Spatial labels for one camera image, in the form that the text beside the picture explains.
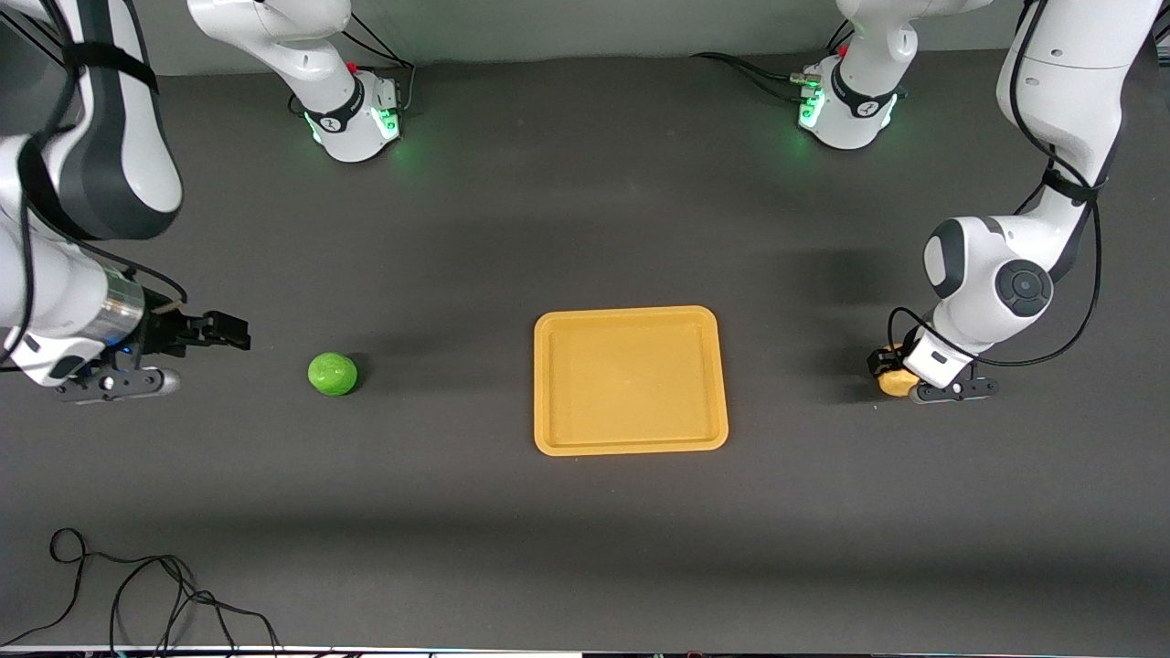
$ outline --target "green indicator light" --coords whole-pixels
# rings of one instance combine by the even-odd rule
[[[388,142],[398,137],[398,122],[392,110],[378,110],[377,112],[371,112],[370,116],[373,118],[373,123],[378,126],[378,131],[381,132],[384,139]]]
[[[820,118],[820,110],[825,107],[825,92],[818,89],[817,95],[806,100],[805,103],[811,109],[806,108],[800,112],[800,125],[811,129],[817,125],[817,119]]]
[[[309,130],[312,131],[312,140],[321,144],[321,135],[317,135],[317,126],[312,124],[312,119],[309,118],[309,112],[304,112],[304,122],[309,124]]]
[[[889,109],[886,110],[886,118],[881,119],[881,126],[886,128],[889,125],[889,118],[894,116],[894,105],[897,103],[897,94],[889,100]]]

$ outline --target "robotic arm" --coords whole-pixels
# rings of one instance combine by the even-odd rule
[[[185,299],[146,289],[82,249],[96,251],[88,240],[153,238],[183,200],[131,1],[0,2],[62,33],[67,64],[80,70],[62,98],[76,83],[82,107],[70,129],[0,139],[0,325],[13,328],[0,354],[11,351],[62,399],[96,402],[178,386],[174,371],[139,369],[143,355],[247,349],[247,323],[216,311],[185,316],[177,310]]]
[[[992,0],[837,0],[853,23],[849,56],[830,54],[805,67],[815,84],[797,124],[834,149],[860,149],[889,123],[895,90],[918,53],[910,21],[961,14]]]
[[[1054,283],[1073,267],[1121,129],[1122,84],[1159,5],[1031,0],[997,95],[1004,115],[1049,156],[1040,201],[1024,214],[952,218],[935,229],[924,262],[941,302],[927,318],[929,329],[920,328],[911,344],[870,357],[880,381],[904,369],[925,384],[901,378],[901,386],[883,383],[883,390],[916,402],[990,392],[964,389],[956,378],[973,356],[1035,322]],[[845,62],[861,53],[851,48]]]
[[[276,71],[304,105],[312,137],[344,163],[398,139],[401,117],[391,80],[351,69],[325,37],[345,29],[350,0],[187,0],[208,36]]]

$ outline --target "lime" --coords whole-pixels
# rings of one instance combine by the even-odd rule
[[[358,366],[338,352],[323,352],[309,363],[309,383],[326,396],[344,396],[358,383]]]

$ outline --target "yellow tray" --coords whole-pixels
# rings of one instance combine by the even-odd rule
[[[728,438],[718,330],[701,306],[550,313],[535,351],[545,454],[715,450]]]

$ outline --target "cable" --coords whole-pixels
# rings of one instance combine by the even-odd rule
[[[1076,171],[1076,167],[1068,164],[1068,160],[1057,155],[1055,149],[1052,149],[1049,145],[1040,142],[1040,139],[1032,132],[1032,129],[1024,123],[1024,117],[1020,114],[1019,92],[1017,90],[1019,89],[1019,77],[1020,69],[1024,64],[1024,54],[1027,53],[1027,47],[1032,43],[1032,36],[1035,34],[1035,28],[1040,25],[1040,16],[1044,15],[1044,9],[1047,6],[1048,0],[1035,0],[1035,12],[1032,14],[1032,20],[1028,22],[1027,32],[1024,33],[1024,39],[1020,40],[1020,49],[1016,55],[1016,62],[1012,64],[1012,75],[1007,92],[1009,104],[1011,105],[1012,118],[1016,121],[1016,125],[1020,129],[1020,132],[1024,133],[1024,137],[1026,137],[1027,140],[1037,148],[1037,150],[1048,156],[1049,160],[1055,162],[1072,173],[1081,187],[1090,187],[1089,181],[1081,176],[1081,172]]]
[[[171,279],[166,274],[163,274],[161,272],[154,269],[153,267],[149,267],[149,266],[142,265],[140,262],[132,261],[132,260],[130,260],[130,259],[128,259],[125,256],[119,256],[118,254],[110,253],[110,252],[103,249],[102,247],[95,247],[94,245],[91,245],[89,242],[85,242],[84,240],[75,240],[71,237],[66,235],[64,233],[62,233],[61,231],[58,231],[57,227],[53,226],[51,224],[46,222],[46,226],[48,226],[49,228],[51,228],[53,232],[56,233],[57,235],[61,235],[66,240],[69,240],[70,244],[77,245],[77,247],[80,247],[80,248],[82,248],[82,249],[84,249],[84,251],[87,251],[87,252],[89,252],[89,253],[91,253],[91,254],[94,254],[96,256],[102,256],[102,258],[104,258],[106,260],[111,260],[111,261],[113,261],[116,263],[119,263],[119,265],[123,265],[123,266],[130,268],[131,275],[135,272],[142,272],[144,274],[149,274],[150,276],[153,276],[154,279],[158,279],[159,281],[161,281],[163,283],[166,283],[167,287],[170,287],[171,289],[174,290],[174,293],[179,296],[179,304],[180,306],[187,303],[188,299],[190,299],[188,295],[187,295],[187,289],[184,288],[183,286],[180,286],[178,281],[176,281],[174,279]],[[168,302],[165,306],[171,306],[171,303]]]
[[[33,27],[36,28],[36,32],[40,32],[41,34],[44,35],[46,39],[48,39],[49,41],[51,41],[54,46],[56,46],[57,48],[61,48],[61,40],[57,39],[56,34],[53,34],[51,32],[48,30],[48,28],[46,28],[44,26],[42,26],[41,21],[39,21],[36,19],[29,19],[28,22]]]
[[[411,67],[411,80],[406,83],[406,102],[402,103],[402,111],[411,109],[411,103],[414,102],[414,76],[419,73],[417,67]]]
[[[771,73],[769,70],[762,69],[762,68],[759,68],[759,67],[757,67],[757,66],[755,66],[755,64],[752,64],[750,62],[741,60],[739,57],[735,57],[732,55],[727,55],[727,54],[723,54],[723,53],[696,53],[696,54],[691,55],[691,57],[701,57],[701,59],[704,59],[704,60],[715,60],[715,61],[718,61],[718,62],[723,62],[723,63],[730,66],[731,69],[735,70],[736,73],[738,73],[739,75],[746,77],[749,82],[751,82],[752,84],[755,84],[757,88],[759,88],[762,91],[764,91],[769,96],[779,98],[782,101],[786,101],[789,103],[801,103],[801,102],[804,102],[804,98],[800,98],[798,96],[787,96],[787,95],[784,95],[784,94],[777,91],[776,89],[772,89],[771,87],[768,87],[766,84],[763,83],[763,81],[758,80],[752,74],[755,73],[757,75],[764,76],[764,77],[766,77],[769,80],[772,80],[772,81],[776,81],[776,82],[779,82],[780,80],[783,80],[784,82],[787,82],[787,76],[780,76],[779,74],[775,74],[775,73]]]
[[[372,36],[373,40],[377,41],[379,46],[381,46],[383,48],[385,48],[386,53],[390,53],[390,57],[388,59],[394,60],[395,62],[402,64],[406,68],[414,68],[414,64],[412,64],[411,62],[407,62],[406,60],[399,57],[398,53],[394,53],[394,50],[390,46],[386,46],[386,42],[383,41],[381,37],[379,37],[377,34],[374,34],[374,32],[372,29],[370,29],[370,26],[367,26],[365,23],[365,21],[363,21],[357,14],[351,13],[350,15],[352,15],[353,20],[356,20],[358,22],[358,25],[362,26],[362,29],[366,30],[366,34],[369,34],[370,36]]]
[[[378,55],[379,57],[385,57],[387,60],[397,62],[399,66],[405,66],[401,62],[399,62],[397,59],[391,57],[390,55],[386,55],[385,53],[380,53],[380,52],[376,50],[374,48],[371,48],[370,46],[363,43],[358,37],[353,36],[352,34],[350,34],[347,32],[343,32],[342,36],[344,36],[345,39],[349,39],[350,41],[357,43],[358,46],[360,46],[362,48],[365,48],[366,50],[373,53],[374,55]]]
[[[1020,114],[1019,97],[1018,97],[1019,95],[1018,95],[1018,91],[1017,91],[1018,90],[1018,83],[1019,83],[1019,76],[1020,76],[1020,69],[1023,68],[1024,57],[1026,56],[1028,46],[1032,43],[1032,36],[1035,34],[1037,26],[1040,22],[1040,16],[1044,14],[1044,9],[1048,5],[1048,0],[1030,0],[1028,4],[1025,6],[1025,11],[1032,4],[1035,5],[1035,11],[1032,14],[1031,22],[1028,22],[1027,30],[1024,33],[1024,37],[1020,40],[1019,53],[1016,56],[1016,62],[1012,64],[1011,82],[1009,83],[1009,103],[1011,105],[1012,117],[1016,121],[1016,125],[1020,129],[1020,131],[1024,133],[1024,136],[1027,138],[1027,140],[1031,142],[1032,145],[1037,148],[1037,150],[1039,150],[1044,155],[1048,156],[1048,167],[1052,167],[1053,164],[1060,164],[1062,167],[1065,167],[1065,170],[1067,170],[1076,179],[1076,183],[1080,184],[1081,187],[1089,187],[1088,180],[1085,178],[1085,176],[1076,167],[1074,167],[1072,164],[1069,164],[1066,159],[1061,158],[1055,152],[1055,149],[1052,148],[1052,145],[1042,143],[1032,132],[1032,130],[1027,126],[1027,124],[1024,122],[1023,115]],[[1024,207],[1027,206],[1032,201],[1032,199],[1034,199],[1035,196],[1042,189],[1044,189],[1044,183],[1041,183],[1039,186],[1037,186],[1037,189],[1032,191],[1032,193],[1028,196],[1028,198],[1025,199],[1023,204],[1020,204],[1020,207],[1017,208],[1016,214],[1019,214],[1024,210]],[[1102,269],[1102,260],[1103,260],[1102,259],[1102,249],[1101,249],[1101,208],[1097,205],[1097,201],[1095,199],[1092,200],[1092,201],[1088,201],[1086,204],[1086,212],[1089,214],[1089,217],[1093,220],[1093,235],[1094,235],[1094,240],[1096,242],[1096,245],[1095,245],[1095,258],[1094,258],[1094,272],[1093,272],[1093,295],[1089,297],[1088,308],[1085,310],[1085,316],[1081,320],[1080,325],[1076,328],[1076,331],[1060,348],[1058,348],[1057,350],[1053,350],[1052,352],[1048,352],[1048,354],[1046,354],[1044,356],[1035,357],[1035,358],[1027,358],[1027,359],[1023,359],[1023,361],[996,361],[996,359],[985,358],[985,357],[982,357],[982,356],[973,355],[973,354],[971,354],[971,352],[969,352],[969,351],[959,348],[954,342],[951,342],[950,340],[948,340],[945,336],[943,336],[942,334],[940,334],[937,329],[935,329],[934,327],[931,327],[930,324],[928,324],[925,320],[923,320],[917,314],[915,314],[913,310],[910,310],[910,309],[908,309],[906,307],[897,307],[894,310],[892,310],[890,314],[889,314],[889,318],[887,320],[887,323],[886,323],[886,336],[887,336],[887,340],[889,341],[890,348],[893,349],[893,345],[894,345],[894,340],[893,340],[894,338],[894,320],[901,313],[901,314],[908,315],[911,320],[914,320],[915,323],[917,323],[917,327],[921,327],[922,329],[925,329],[927,331],[929,331],[936,338],[938,338],[940,341],[942,341],[947,347],[949,347],[952,350],[955,350],[955,351],[962,354],[963,356],[970,358],[972,362],[983,363],[985,365],[992,365],[992,366],[997,366],[997,368],[1024,368],[1024,366],[1037,365],[1037,364],[1040,364],[1040,363],[1045,363],[1045,362],[1052,361],[1052,359],[1054,359],[1054,358],[1064,355],[1068,350],[1071,350],[1073,348],[1073,345],[1075,345],[1076,342],[1081,340],[1081,336],[1085,335],[1085,330],[1088,328],[1089,321],[1093,320],[1093,315],[1096,313],[1097,301],[1101,297],[1101,269]]]
[[[57,16],[61,16],[61,9],[56,6],[56,4],[51,2],[50,0],[41,0],[41,6],[44,7],[46,13],[54,21],[57,20]],[[68,32],[69,26],[68,23],[64,22],[63,18],[61,19],[61,25],[57,26],[57,29],[61,32],[62,35],[64,36],[69,35]],[[57,92],[57,100],[54,103],[53,109],[49,110],[49,116],[44,121],[44,125],[41,128],[40,131],[33,133],[28,138],[28,140],[21,148],[22,152],[25,149],[36,149],[37,157],[40,157],[40,151],[44,148],[44,143],[48,142],[48,137],[49,135],[53,133],[53,129],[61,123],[61,119],[64,118],[66,111],[68,111],[69,109],[69,103],[73,101],[74,87],[76,85],[76,83],[77,83],[76,71],[66,69],[66,84],[63,84],[61,87],[61,90]],[[20,192],[19,213],[20,213],[20,239],[21,239],[21,261],[22,261],[21,265],[25,274],[25,302],[23,302],[23,308],[21,310],[20,324],[18,324],[16,336],[15,340],[12,341],[12,347],[6,348],[4,344],[0,344],[0,365],[2,365],[4,362],[8,361],[8,358],[12,356],[12,352],[15,351],[18,347],[20,347],[21,341],[25,340],[25,335],[28,334],[28,325],[33,322],[33,301],[35,299],[35,288],[36,288],[35,268],[33,266],[33,227],[32,227],[32,220],[28,217],[29,213],[28,196],[25,194],[23,190],[21,190]]]
[[[1170,5],[1162,7],[1162,11],[1158,12],[1158,15],[1154,16],[1154,23],[1150,25],[1150,28],[1152,29],[1154,26],[1158,25],[1158,21],[1164,19],[1168,12],[1170,12]],[[1157,36],[1154,37],[1154,44],[1157,46],[1158,41],[1162,41],[1162,37],[1164,37],[1168,33],[1170,33],[1170,25],[1168,25],[1166,27],[1162,28],[1161,32],[1158,32]]]
[[[770,71],[768,69],[757,67],[756,64],[749,62],[748,60],[744,60],[743,57],[736,57],[735,55],[728,55],[727,53],[715,53],[713,50],[704,50],[702,53],[695,53],[694,55],[691,55],[691,57],[702,57],[704,60],[716,60],[716,61],[724,62],[724,63],[728,63],[728,64],[731,64],[731,66],[742,67],[742,68],[745,68],[745,69],[750,70],[751,73],[753,73],[753,74],[756,74],[756,75],[758,75],[760,77],[766,77],[769,80],[776,80],[776,81],[780,81],[780,82],[787,82],[789,81],[789,76],[786,74],[772,73],[772,71]]]
[[[69,535],[77,541],[78,553],[74,557],[69,558],[62,557],[58,550],[58,543],[61,539],[64,537],[66,535]],[[161,649],[161,654],[163,656],[166,654],[171,645],[171,633],[174,630],[174,625],[178,622],[179,616],[183,614],[183,610],[187,606],[187,604],[194,602],[197,605],[206,605],[215,610],[215,615],[220,624],[220,630],[222,631],[223,638],[227,640],[229,647],[233,651],[238,650],[239,645],[236,644],[235,638],[232,636],[232,632],[227,626],[227,621],[223,617],[223,612],[232,612],[235,615],[259,618],[264,625],[264,631],[268,633],[268,639],[273,646],[273,656],[276,656],[277,651],[276,647],[281,643],[280,638],[276,636],[276,631],[273,628],[271,622],[268,621],[268,617],[261,615],[260,612],[246,610],[243,608],[236,608],[234,605],[223,603],[222,601],[215,598],[215,595],[213,595],[211,591],[197,588],[194,585],[194,573],[191,570],[191,567],[188,567],[186,562],[184,562],[181,558],[174,555],[170,554],[146,555],[143,557],[133,557],[133,558],[116,557],[108,553],[102,553],[98,550],[89,550],[88,546],[85,544],[85,537],[78,530],[74,528],[61,528],[57,532],[53,533],[53,537],[49,539],[49,557],[51,557],[53,561],[58,564],[77,564],[77,571],[76,575],[74,576],[73,595],[69,598],[69,604],[66,605],[64,611],[62,611],[61,615],[58,615],[57,618],[54,619],[53,622],[29,629],[13,637],[12,639],[5,642],[4,644],[0,644],[0,647],[8,646],[13,643],[20,642],[21,639],[35,632],[43,631],[46,629],[51,629],[53,626],[63,622],[64,618],[69,616],[74,606],[77,604],[77,598],[81,592],[82,577],[85,573],[85,564],[94,557],[101,557],[102,560],[112,562],[115,564],[136,564],[130,575],[128,575],[118,585],[118,589],[113,595],[113,602],[110,604],[110,623],[108,629],[110,656],[118,654],[117,646],[115,644],[116,639],[115,629],[117,625],[117,619],[119,618],[121,614],[119,609],[122,604],[122,596],[125,592],[126,587],[129,587],[130,583],[139,574],[142,574],[147,567],[152,564],[158,564],[159,568],[161,568],[163,571],[178,585],[174,603],[171,605],[171,614],[167,617],[166,629],[163,631],[163,637],[159,639],[159,643],[154,647],[156,653]]]
[[[6,23],[11,25],[13,27],[13,29],[15,29],[20,34],[22,34],[25,36],[25,39],[28,40],[29,43],[32,43],[33,46],[36,46],[41,50],[41,53],[44,53],[50,60],[53,60],[54,62],[56,62],[58,67],[64,67],[64,63],[61,61],[61,57],[58,57],[55,53],[53,53],[51,50],[49,50],[48,48],[46,48],[44,44],[41,43],[39,40],[36,40],[35,37],[33,37],[33,35],[29,34],[28,30],[25,29],[20,23],[18,23],[15,21],[15,19],[13,19],[12,16],[9,16],[8,14],[6,14],[4,12],[0,12],[0,19],[4,19],[4,21]]]
[[[845,36],[842,36],[840,41],[838,41],[837,43],[834,43],[834,44],[833,44],[833,46],[832,46],[832,47],[831,47],[831,48],[828,49],[828,54],[830,54],[830,55],[834,54],[834,52],[835,52],[837,49],[839,49],[839,48],[840,48],[841,46],[844,46],[844,44],[845,44],[845,42],[846,42],[846,41],[847,41],[847,40],[848,40],[848,39],[849,39],[851,36],[853,36],[854,34],[856,34],[856,33],[855,33],[855,32],[854,32],[853,29],[849,29],[849,32],[845,33]]]
[[[848,19],[841,21],[841,25],[837,26],[837,32],[833,33],[833,36],[830,36],[828,41],[825,42],[825,49],[828,50],[830,55],[833,54],[833,42],[837,41],[837,36],[841,34],[841,30],[845,29],[845,26],[847,25],[849,25]]]
[[[64,15],[61,13],[61,8],[57,7],[56,2],[54,2],[53,0],[41,0],[41,6],[44,8],[44,13],[49,16],[50,21],[53,22],[54,27],[56,28],[56,30],[61,35],[61,37],[66,42],[70,42],[71,43],[73,42],[73,35],[71,35],[71,33],[69,30],[69,23],[66,21]],[[36,132],[32,137],[29,137],[29,140],[28,140],[28,143],[26,143],[26,146],[25,146],[25,148],[35,148],[36,151],[37,151],[37,156],[36,157],[42,157],[41,156],[41,151],[44,149],[44,146],[46,146],[46,144],[48,142],[48,138],[55,132],[56,126],[60,125],[61,121],[64,118],[64,115],[66,115],[66,112],[69,109],[69,104],[73,102],[73,97],[74,97],[74,92],[76,90],[76,87],[77,87],[77,69],[76,68],[71,68],[71,67],[66,67],[66,83],[61,87],[61,91],[57,95],[56,104],[53,107],[53,110],[49,112],[49,117],[46,121],[44,126],[39,132]],[[16,341],[14,341],[12,343],[12,348],[11,349],[4,350],[2,357],[0,357],[0,364],[2,364],[5,361],[8,359],[9,356],[12,356],[12,350],[15,350],[16,347],[20,344],[20,341],[23,340],[25,335],[28,333],[28,324],[32,321],[32,309],[33,309],[33,299],[34,299],[34,288],[35,288],[35,283],[34,283],[34,279],[35,279],[34,273],[35,272],[34,272],[34,267],[33,267],[32,233],[30,233],[30,221],[28,219],[28,212],[29,212],[29,208],[28,208],[27,197],[25,196],[23,191],[21,191],[21,220],[20,221],[21,221],[21,239],[22,239],[22,242],[23,242],[22,244],[23,269],[25,269],[25,276],[26,276],[26,279],[25,279],[25,311],[26,313],[22,316],[21,323],[19,325],[20,330],[16,334]],[[180,304],[187,303],[187,300],[188,300],[187,290],[183,286],[180,286],[177,281],[174,281],[170,276],[163,274],[161,272],[158,272],[154,268],[147,267],[145,265],[142,265],[142,263],[136,262],[133,260],[130,260],[128,258],[119,256],[117,254],[108,252],[108,251],[105,251],[105,249],[103,249],[101,247],[96,247],[94,245],[90,245],[89,242],[87,242],[84,240],[76,240],[73,237],[64,234],[56,226],[54,226],[51,222],[46,221],[43,224],[46,226],[48,226],[50,229],[53,229],[54,233],[56,233],[57,235],[60,235],[61,238],[63,238],[64,240],[67,240],[69,244],[76,245],[81,249],[84,249],[84,251],[87,251],[87,252],[89,252],[89,253],[91,253],[94,255],[102,256],[102,258],[108,259],[110,261],[121,263],[121,265],[123,265],[125,267],[131,268],[132,270],[144,272],[144,273],[149,274],[150,276],[153,276],[154,279],[158,279],[163,283],[166,283],[167,286],[170,286],[171,288],[174,289],[174,292],[179,296]],[[170,306],[171,306],[170,303],[165,304],[165,307],[170,307]]]

